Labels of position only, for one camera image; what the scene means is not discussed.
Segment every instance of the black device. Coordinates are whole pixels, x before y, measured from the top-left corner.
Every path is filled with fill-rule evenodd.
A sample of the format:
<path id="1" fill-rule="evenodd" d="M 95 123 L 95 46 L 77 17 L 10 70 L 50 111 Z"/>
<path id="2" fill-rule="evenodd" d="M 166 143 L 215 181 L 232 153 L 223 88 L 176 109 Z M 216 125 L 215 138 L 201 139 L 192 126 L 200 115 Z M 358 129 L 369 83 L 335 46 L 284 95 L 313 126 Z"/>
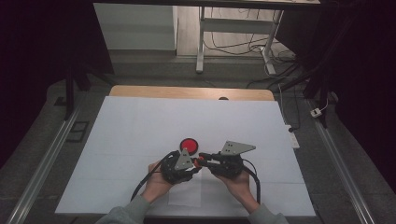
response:
<path id="1" fill-rule="evenodd" d="M 198 173 L 202 167 L 207 167 L 213 175 L 221 175 L 229 179 L 233 179 L 239 176 L 242 171 L 246 171 L 256 182 L 256 200 L 260 203 L 260 180 L 256 173 L 253 173 L 244 165 L 244 160 L 240 156 L 241 153 L 255 148 L 251 145 L 227 141 L 222 151 L 214 154 L 199 153 L 199 158 L 193 159 L 190 157 L 189 151 L 186 148 L 182 148 L 180 151 L 172 151 L 160 160 L 154 169 L 143 178 L 134 190 L 132 199 L 161 165 L 160 170 L 163 179 L 172 185 L 191 180 L 192 176 Z"/>

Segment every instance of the white wall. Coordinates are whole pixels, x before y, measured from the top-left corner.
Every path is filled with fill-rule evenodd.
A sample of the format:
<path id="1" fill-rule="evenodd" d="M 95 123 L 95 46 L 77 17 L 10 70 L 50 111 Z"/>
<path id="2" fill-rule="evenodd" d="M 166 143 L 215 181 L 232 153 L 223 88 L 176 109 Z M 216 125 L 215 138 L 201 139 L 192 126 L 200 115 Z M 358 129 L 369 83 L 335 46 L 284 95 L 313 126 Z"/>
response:
<path id="1" fill-rule="evenodd" d="M 108 49 L 177 47 L 177 7 L 94 4 Z"/>

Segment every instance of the gray floor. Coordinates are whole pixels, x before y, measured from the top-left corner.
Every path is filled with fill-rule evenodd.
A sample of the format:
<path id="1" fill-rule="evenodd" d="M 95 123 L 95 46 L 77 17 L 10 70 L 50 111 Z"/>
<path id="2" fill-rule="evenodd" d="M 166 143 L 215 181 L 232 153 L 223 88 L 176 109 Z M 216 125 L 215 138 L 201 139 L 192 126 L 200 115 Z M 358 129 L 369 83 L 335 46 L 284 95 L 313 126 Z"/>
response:
<path id="1" fill-rule="evenodd" d="M 244 89 L 250 80 L 265 77 L 262 60 L 238 58 L 212 58 L 205 60 L 205 71 L 195 74 L 194 59 L 167 55 L 115 55 L 112 60 L 116 71 L 110 76 L 119 84 L 149 86 L 186 86 Z M 286 64 L 279 64 L 282 71 Z M 110 91 L 102 80 L 90 76 L 92 88 L 77 121 L 87 121 L 88 130 L 83 136 L 69 134 L 40 190 L 25 223 L 70 223 L 74 217 L 54 215 L 68 178 L 87 140 L 100 106 Z M 275 79 L 267 79 L 250 86 L 266 89 Z M 290 223 L 360 223 L 344 186 L 336 173 L 323 145 L 313 119 L 309 116 L 305 99 L 301 95 L 304 83 L 283 93 L 283 106 L 287 122 L 300 129 L 295 131 L 301 148 L 295 151 L 301 166 L 317 217 L 288 217 Z M 49 88 L 48 100 L 31 130 L 21 141 L 7 165 L 0 171 L 0 223 L 5 223 L 16 202 L 30 180 L 43 154 L 50 145 L 64 117 L 64 107 L 55 106 L 58 97 L 64 96 L 64 83 Z M 364 199 L 371 208 L 377 223 L 396 223 L 396 196 L 368 158 L 359 143 L 347 131 L 334 113 L 334 101 L 328 107 L 329 131 L 347 162 Z M 79 217 L 75 223 L 93 223 L 98 217 Z"/>

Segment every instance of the floor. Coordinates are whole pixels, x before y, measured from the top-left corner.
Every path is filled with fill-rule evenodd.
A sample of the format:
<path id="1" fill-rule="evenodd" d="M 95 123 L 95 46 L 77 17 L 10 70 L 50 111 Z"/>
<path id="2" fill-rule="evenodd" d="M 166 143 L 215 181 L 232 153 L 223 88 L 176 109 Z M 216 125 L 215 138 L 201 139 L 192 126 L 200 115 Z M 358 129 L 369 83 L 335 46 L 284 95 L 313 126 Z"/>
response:
<path id="1" fill-rule="evenodd" d="M 249 17 L 254 18 L 257 10 L 251 10 Z M 191 15 L 198 17 L 195 10 Z M 244 9 L 233 12 L 241 17 L 248 13 Z M 213 14 L 222 17 L 227 15 L 223 9 L 214 9 Z M 191 35 L 191 32 L 182 33 L 179 27 L 179 38 L 182 35 Z M 218 45 L 229 45 L 246 42 L 250 35 L 240 35 L 237 39 L 215 35 Z M 206 34 L 205 42 L 211 42 L 210 34 Z M 235 49 L 242 52 L 247 47 Z M 277 85 L 271 85 L 278 78 L 265 75 L 263 61 L 257 54 L 251 57 L 224 57 L 228 54 L 218 53 L 215 50 L 206 50 L 205 71 L 201 75 L 195 74 L 195 55 L 193 47 L 183 47 L 177 51 L 179 56 L 168 54 L 146 53 L 119 53 L 111 52 L 111 59 L 115 75 L 108 75 L 117 83 L 123 85 L 148 85 L 148 86 L 185 86 L 185 87 L 211 87 L 211 88 L 237 88 L 244 89 L 271 89 L 276 90 Z M 277 63 L 276 71 L 280 73 L 289 67 L 289 63 Z M 281 83 L 294 79 L 301 74 L 301 70 L 294 71 L 289 77 L 282 79 Z M 35 199 L 24 223 L 94 223 L 99 216 L 86 216 L 75 219 L 74 216 L 55 215 L 54 210 L 62 197 L 68 178 L 73 173 L 79 155 L 89 136 L 96 115 L 104 98 L 111 87 L 103 80 L 90 76 L 92 88 L 88 92 L 76 92 L 77 96 L 86 95 L 85 104 L 77 117 L 77 122 L 86 122 L 85 132 L 80 135 L 71 133 L 52 166 L 49 175 Z M 296 157 L 303 172 L 304 180 L 316 209 L 316 217 L 287 217 L 289 223 L 361 223 L 356 215 L 355 208 L 340 181 L 329 153 L 318 135 L 315 121 L 309 115 L 309 108 L 302 96 L 305 83 L 296 86 L 282 95 L 276 94 L 279 105 L 283 107 L 287 123 L 298 128 L 295 131 L 300 148 L 295 150 Z M 58 99 L 64 97 L 64 82 L 52 85 L 48 90 L 47 102 L 44 104 L 40 115 L 37 117 L 31 130 L 25 135 L 14 155 L 8 160 L 7 165 L 0 170 L 0 223 L 5 223 L 21 197 L 27 183 L 32 177 L 35 168 L 40 163 L 51 141 L 63 123 L 64 106 L 57 105 Z M 382 175 L 376 170 L 370 158 L 353 138 L 347 128 L 340 122 L 334 112 L 336 101 L 333 98 L 328 106 L 327 121 L 329 132 L 346 161 L 357 186 L 361 190 L 364 200 L 371 209 L 376 223 L 396 223 L 396 195 L 385 182 Z M 202 220 L 177 220 L 166 219 L 162 223 L 203 223 Z M 146 223 L 159 222 L 155 218 L 148 218 Z M 205 223 L 247 223 L 244 220 L 206 220 Z"/>

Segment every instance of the metal rail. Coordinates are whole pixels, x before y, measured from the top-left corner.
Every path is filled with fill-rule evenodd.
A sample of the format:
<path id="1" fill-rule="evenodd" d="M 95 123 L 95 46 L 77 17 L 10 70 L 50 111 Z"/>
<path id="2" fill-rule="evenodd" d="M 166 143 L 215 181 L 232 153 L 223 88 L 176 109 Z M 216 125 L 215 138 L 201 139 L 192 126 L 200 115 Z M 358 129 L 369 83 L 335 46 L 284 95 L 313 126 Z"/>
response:
<path id="1" fill-rule="evenodd" d="M 55 162 L 59 151 L 64 144 L 66 136 L 68 135 L 74 121 L 78 116 L 86 95 L 87 93 L 84 92 L 78 96 L 76 109 L 71 114 L 69 120 L 64 121 L 64 123 L 61 125 L 46 154 L 44 155 L 43 159 L 35 170 L 35 173 L 26 186 L 22 196 L 18 200 L 17 205 L 11 213 L 11 216 L 8 218 L 7 224 L 23 223 L 23 221 L 26 219 L 33 203 L 35 202 L 38 192 L 41 190 L 41 187 L 43 186 L 44 181 L 50 172 L 52 164 Z"/>
<path id="2" fill-rule="evenodd" d="M 315 109 L 313 104 L 309 100 L 305 100 L 306 104 L 310 108 L 310 110 Z M 366 201 L 361 195 L 361 191 L 356 185 L 355 181 L 351 173 L 349 172 L 342 155 L 340 154 L 337 146 L 332 140 L 332 136 L 330 135 L 327 129 L 324 129 L 318 119 L 315 120 L 315 125 L 317 127 L 318 133 L 323 140 L 325 147 L 327 148 L 330 158 L 332 159 L 332 163 L 337 171 L 338 175 L 341 178 L 341 181 L 344 184 L 346 192 L 349 194 L 352 204 L 355 207 L 356 213 L 358 214 L 361 223 L 363 224 L 375 224 L 374 217 L 370 212 L 369 207 L 367 206 Z"/>

